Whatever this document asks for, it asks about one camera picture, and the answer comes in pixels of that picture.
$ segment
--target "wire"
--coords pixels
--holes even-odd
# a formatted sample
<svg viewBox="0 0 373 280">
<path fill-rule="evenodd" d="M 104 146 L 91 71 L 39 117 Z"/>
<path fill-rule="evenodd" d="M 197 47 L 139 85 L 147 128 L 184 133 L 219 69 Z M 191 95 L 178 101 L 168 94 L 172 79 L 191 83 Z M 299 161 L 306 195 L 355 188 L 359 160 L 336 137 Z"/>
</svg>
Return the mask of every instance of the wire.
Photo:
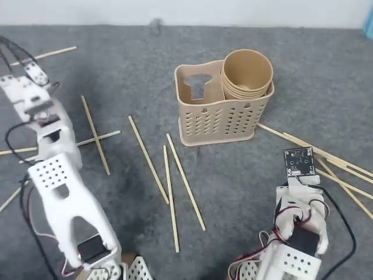
<svg viewBox="0 0 373 280">
<path fill-rule="evenodd" d="M 311 200 L 309 201 L 308 205 L 311 205 L 311 203 L 314 202 L 314 201 L 318 201 L 318 202 L 320 202 L 321 204 L 324 205 L 324 207 L 325 207 L 326 210 L 327 210 L 327 212 L 326 212 L 326 214 L 325 214 L 325 219 L 326 219 L 326 218 L 329 216 L 329 214 L 330 214 L 330 208 L 329 208 L 329 206 L 328 206 L 325 202 L 323 202 L 322 200 L 319 200 L 319 199 L 311 199 Z"/>
<path fill-rule="evenodd" d="M 33 218 L 32 218 L 33 216 L 32 216 L 32 213 L 31 213 L 31 199 L 30 199 L 31 198 L 31 193 L 34 190 L 34 188 L 35 188 L 34 186 L 31 187 L 31 190 L 29 191 L 29 193 L 27 195 L 27 202 L 26 202 L 27 203 L 26 204 L 27 205 L 27 216 L 29 217 L 29 221 L 30 221 L 31 226 L 34 230 L 34 233 L 36 233 L 37 236 L 48 237 L 50 239 L 54 239 L 54 240 L 57 241 L 57 238 L 54 235 L 51 235 L 49 233 L 41 233 L 36 229 L 36 227 L 34 225 Z"/>
<path fill-rule="evenodd" d="M 31 194 L 32 194 L 32 191 L 33 191 L 34 189 L 35 189 L 35 186 L 33 185 L 33 186 L 31 187 L 31 189 L 30 189 L 28 195 L 27 195 L 27 202 L 26 202 L 26 205 L 27 205 L 27 216 L 29 217 L 29 221 L 30 221 L 30 223 L 31 223 L 31 226 L 32 226 L 32 228 L 33 228 L 33 230 L 34 230 L 34 232 L 35 232 L 35 234 L 36 234 L 37 236 L 40 236 L 40 237 L 47 237 L 47 238 L 50 238 L 50 239 L 54 239 L 55 241 L 58 242 L 57 238 L 56 238 L 54 235 L 51 235 L 51 234 L 49 234 L 49 233 L 40 233 L 40 232 L 36 229 L 36 227 L 35 227 L 35 225 L 34 225 L 33 218 L 32 218 L 33 216 L 32 216 L 32 212 L 31 212 Z M 64 263 L 62 264 L 62 267 L 61 267 L 61 275 L 62 275 L 63 277 L 71 276 L 71 275 L 73 275 L 73 274 L 78 270 L 78 268 L 74 268 L 74 269 L 72 269 L 72 270 L 70 270 L 70 271 L 68 271 L 68 272 L 65 272 L 65 270 L 66 270 L 66 266 L 67 266 L 67 263 L 68 263 L 68 260 L 67 260 L 67 258 L 65 258 L 65 261 L 64 261 Z"/>
<path fill-rule="evenodd" d="M 258 233 L 259 241 L 261 242 L 262 247 L 264 247 L 265 245 L 264 245 L 264 242 L 263 242 L 263 240 L 262 240 L 262 235 L 265 235 L 265 236 L 266 236 L 266 238 L 267 238 L 267 242 L 268 242 L 268 240 L 269 240 L 269 233 L 266 232 L 265 230 L 261 230 L 261 231 Z"/>
<path fill-rule="evenodd" d="M 33 122 L 33 120 L 30 120 L 30 121 L 26 121 L 26 122 L 21 122 L 21 123 L 19 123 L 19 124 L 16 124 L 16 125 L 14 125 L 13 127 L 11 127 L 7 132 L 6 132 L 6 134 L 5 134 L 5 142 L 6 142 L 6 145 L 8 146 L 8 148 L 9 148 L 9 150 L 12 152 L 12 154 L 14 155 L 14 156 L 16 156 L 19 160 L 22 160 L 22 161 L 24 161 L 24 162 L 26 162 L 28 165 L 30 165 L 30 166 L 32 166 L 32 165 L 34 165 L 34 163 L 32 163 L 32 162 L 29 162 L 29 161 L 27 161 L 26 159 L 24 159 L 23 157 L 21 157 L 15 150 L 14 150 L 14 148 L 12 147 L 12 145 L 9 143 L 9 135 L 10 135 L 10 133 L 13 131 L 13 130 L 15 130 L 16 128 L 19 128 L 19 127 L 22 127 L 22 126 L 24 126 L 24 125 L 27 125 L 27 124 L 31 124 Z"/>
<path fill-rule="evenodd" d="M 40 243 L 40 240 L 38 238 L 38 236 L 36 235 L 34 229 L 33 229 L 33 226 L 32 224 L 30 223 L 30 220 L 29 220 L 29 217 L 27 216 L 27 212 L 24 208 L 24 201 L 23 201 L 23 197 L 24 197 L 24 189 L 25 189 L 25 182 L 27 181 L 27 178 L 28 178 L 28 174 L 26 173 L 24 175 L 24 178 L 22 180 L 22 183 L 21 183 L 21 190 L 20 190 L 20 196 L 19 196 L 19 206 L 21 208 L 21 211 L 22 211 L 22 216 L 23 216 L 23 219 L 24 221 L 26 222 L 27 224 L 27 227 L 29 228 L 30 232 L 31 232 L 31 235 L 32 237 L 34 238 L 35 242 L 36 242 L 36 245 L 40 251 L 40 254 L 42 255 L 43 259 L 44 259 L 44 262 L 45 262 L 45 265 L 47 266 L 48 270 L 49 270 L 49 273 L 51 274 L 51 276 L 53 277 L 54 280 L 57 280 L 58 277 L 56 275 L 56 273 L 54 272 L 53 270 L 53 267 L 48 259 L 48 256 L 47 254 L 45 253 L 44 251 L 44 248 L 43 246 L 41 245 Z"/>
<path fill-rule="evenodd" d="M 266 244 L 266 246 L 264 246 L 264 247 L 262 247 L 262 248 L 260 248 L 259 250 L 257 250 L 257 251 L 254 251 L 253 253 L 251 253 L 251 254 L 246 254 L 246 255 L 244 255 L 244 256 L 242 256 L 241 258 L 239 258 L 239 259 L 237 259 L 237 260 L 235 260 L 234 262 L 232 262 L 230 265 L 229 265 L 229 267 L 228 267 L 228 276 L 229 276 L 229 279 L 230 280 L 235 280 L 235 279 L 237 279 L 237 275 L 238 275 L 238 272 L 239 272 L 239 268 L 240 268 L 240 266 L 241 266 L 241 264 L 243 263 L 243 262 L 246 262 L 246 261 L 254 261 L 254 262 L 259 262 L 260 260 L 254 260 L 254 258 L 255 257 L 257 257 L 258 255 L 260 255 L 272 242 L 274 242 L 274 241 L 279 241 L 279 242 L 282 242 L 281 240 L 279 240 L 279 239 L 272 239 L 270 242 L 268 242 L 267 244 Z M 236 273 L 235 273 L 235 278 L 232 278 L 232 275 L 231 275 L 231 269 L 232 269 L 232 266 L 233 265 L 236 265 L 236 264 L 238 264 L 238 267 L 237 267 L 237 269 L 236 269 Z"/>
<path fill-rule="evenodd" d="M 310 188 L 316 188 L 318 190 L 322 190 L 326 196 L 329 198 L 329 200 L 332 202 L 332 204 L 334 205 L 334 207 L 336 208 L 339 216 L 341 217 L 344 225 L 346 226 L 350 236 L 351 236 L 351 239 L 352 239 L 352 249 L 351 249 L 351 252 L 349 252 L 344 258 L 342 258 L 339 262 L 337 262 L 322 278 L 322 280 L 325 280 L 327 279 L 333 272 L 335 272 L 342 264 L 344 264 L 346 261 L 348 261 L 356 252 L 356 248 L 357 248 L 357 242 L 356 242 L 356 238 L 355 238 L 355 235 L 351 229 L 351 226 L 349 225 L 346 217 L 343 215 L 341 209 L 339 208 L 337 202 L 332 198 L 332 196 L 328 193 L 328 191 L 319 186 L 319 185 L 308 185 L 308 184 L 305 184 L 303 183 L 297 176 L 296 176 L 296 179 L 299 181 L 299 183 L 301 183 L 302 185 L 305 185 L 307 187 L 310 187 Z"/>
</svg>

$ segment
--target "stack of paper cups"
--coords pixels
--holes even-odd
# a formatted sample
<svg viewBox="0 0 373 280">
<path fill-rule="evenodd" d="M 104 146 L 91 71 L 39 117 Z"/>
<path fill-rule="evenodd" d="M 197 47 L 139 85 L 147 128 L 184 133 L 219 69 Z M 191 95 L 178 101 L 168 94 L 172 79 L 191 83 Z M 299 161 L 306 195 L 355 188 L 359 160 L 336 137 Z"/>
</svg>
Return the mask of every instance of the stack of paper cups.
<svg viewBox="0 0 373 280">
<path fill-rule="evenodd" d="M 221 69 L 221 86 L 226 99 L 258 99 L 267 93 L 272 78 L 272 64 L 254 50 L 231 52 Z"/>
</svg>

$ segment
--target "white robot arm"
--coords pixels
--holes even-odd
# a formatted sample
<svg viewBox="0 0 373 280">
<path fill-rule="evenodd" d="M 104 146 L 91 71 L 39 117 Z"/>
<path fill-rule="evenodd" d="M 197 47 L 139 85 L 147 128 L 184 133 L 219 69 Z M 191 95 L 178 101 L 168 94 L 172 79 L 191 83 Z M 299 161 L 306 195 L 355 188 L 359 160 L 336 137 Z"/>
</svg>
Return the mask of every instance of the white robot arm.
<svg viewBox="0 0 373 280">
<path fill-rule="evenodd" d="M 59 249 L 74 268 L 105 268 L 109 275 L 104 279 L 126 279 L 128 267 L 121 263 L 121 246 L 101 205 L 78 172 L 82 159 L 72 123 L 62 104 L 48 93 L 47 75 L 16 44 L 4 37 L 0 37 L 0 44 L 8 47 L 27 73 L 0 76 L 0 88 L 21 120 L 37 134 L 37 160 L 27 172 L 39 191 Z M 98 231 L 80 244 L 72 230 L 72 219 L 77 216 Z"/>
<path fill-rule="evenodd" d="M 329 244 L 325 223 L 329 207 L 323 191 L 311 187 L 320 183 L 312 148 L 285 150 L 285 162 L 287 185 L 276 188 L 273 233 L 262 249 L 233 263 L 238 266 L 235 279 L 316 279 L 319 256 Z M 234 279 L 231 268 L 228 274 Z"/>
</svg>

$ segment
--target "plastic basket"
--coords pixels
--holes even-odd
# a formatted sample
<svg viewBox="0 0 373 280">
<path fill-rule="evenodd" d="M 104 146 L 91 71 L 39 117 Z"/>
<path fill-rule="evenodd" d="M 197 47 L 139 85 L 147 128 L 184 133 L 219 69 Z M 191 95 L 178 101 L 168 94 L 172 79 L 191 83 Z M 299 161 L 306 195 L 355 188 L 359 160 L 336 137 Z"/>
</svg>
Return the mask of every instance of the plastic basket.
<svg viewBox="0 0 373 280">
<path fill-rule="evenodd" d="M 267 93 L 255 100 L 225 100 L 220 82 L 223 60 L 199 65 L 180 65 L 175 70 L 179 103 L 179 129 L 185 146 L 249 140 L 256 124 L 275 92 L 271 82 Z M 204 85 L 203 98 L 192 99 L 192 89 L 185 83 L 189 76 L 211 75 Z"/>
</svg>

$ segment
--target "black cable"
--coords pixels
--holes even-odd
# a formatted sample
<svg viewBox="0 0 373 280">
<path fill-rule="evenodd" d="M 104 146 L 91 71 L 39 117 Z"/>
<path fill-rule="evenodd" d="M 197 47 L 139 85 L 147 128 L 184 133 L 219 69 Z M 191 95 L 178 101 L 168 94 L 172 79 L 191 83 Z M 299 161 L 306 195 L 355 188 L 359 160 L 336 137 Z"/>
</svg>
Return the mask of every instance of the black cable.
<svg viewBox="0 0 373 280">
<path fill-rule="evenodd" d="M 336 208 L 339 216 L 341 217 L 344 225 L 346 226 L 347 230 L 349 231 L 349 234 L 351 236 L 351 239 L 352 239 L 352 250 L 351 252 L 349 252 L 344 258 L 342 258 L 339 262 L 337 262 L 324 276 L 321 280 L 325 280 L 327 279 L 333 272 L 335 272 L 342 264 L 344 264 L 346 261 L 348 261 L 352 256 L 353 254 L 355 254 L 356 252 L 356 248 L 357 248 L 357 242 L 356 242 L 356 238 L 355 238 L 355 235 L 351 229 L 351 226 L 349 225 L 346 217 L 344 217 L 341 209 L 339 208 L 337 202 L 332 198 L 332 196 L 328 193 L 328 191 L 323 188 L 323 187 L 320 187 L 319 185 L 308 185 L 308 184 L 305 184 L 303 183 L 297 176 L 296 176 L 297 180 L 299 181 L 299 183 L 301 183 L 302 185 L 305 185 L 305 186 L 308 186 L 308 187 L 311 187 L 311 188 L 317 188 L 319 190 L 322 190 L 326 196 L 329 198 L 329 200 L 332 202 L 332 204 L 334 205 L 334 207 Z"/>
<path fill-rule="evenodd" d="M 24 178 L 22 180 L 22 183 L 21 183 L 21 190 L 20 190 L 20 195 L 19 195 L 19 206 L 20 206 L 21 211 L 22 211 L 23 219 L 26 222 L 27 227 L 29 228 L 29 230 L 31 232 L 31 235 L 33 236 L 33 238 L 34 238 L 34 240 L 36 242 L 36 245 L 37 245 L 37 247 L 39 249 L 40 254 L 42 255 L 42 257 L 44 259 L 45 265 L 47 266 L 47 268 L 49 270 L 49 273 L 53 277 L 53 280 L 57 280 L 58 277 L 57 277 L 56 273 L 54 272 L 51 263 L 49 262 L 48 256 L 45 253 L 44 248 L 41 245 L 41 242 L 40 242 L 38 236 L 36 235 L 36 233 L 33 230 L 33 227 L 32 227 L 32 225 L 30 223 L 29 217 L 27 216 L 27 212 L 26 212 L 26 210 L 24 208 L 23 197 L 24 197 L 24 189 L 25 189 L 25 186 L 26 186 L 25 182 L 27 181 L 28 176 L 29 176 L 28 173 L 26 173 L 26 175 L 24 176 Z"/>
<path fill-rule="evenodd" d="M 34 165 L 34 163 L 32 163 L 32 162 L 29 162 L 28 160 L 26 160 L 26 159 L 24 159 L 23 157 L 21 157 L 15 150 L 14 150 L 14 148 L 12 147 L 12 145 L 9 143 L 9 135 L 10 135 L 10 133 L 13 131 L 13 130 L 15 130 L 16 128 L 19 128 L 19 127 L 22 127 L 22 126 L 24 126 L 24 125 L 27 125 L 27 124 L 31 124 L 33 121 L 26 121 L 26 122 L 21 122 L 21 123 L 19 123 L 19 124 L 16 124 L 15 126 L 13 126 L 13 127 L 11 127 L 7 132 L 6 132 L 6 134 L 5 134 L 5 142 L 6 142 L 6 144 L 7 144 L 7 146 L 8 146 L 8 148 L 9 148 L 9 150 L 12 152 L 12 154 L 14 155 L 14 156 L 16 156 L 19 160 L 22 160 L 22 161 L 24 161 L 25 163 L 27 163 L 28 165 L 30 165 L 30 166 L 32 166 L 32 165 Z"/>
</svg>

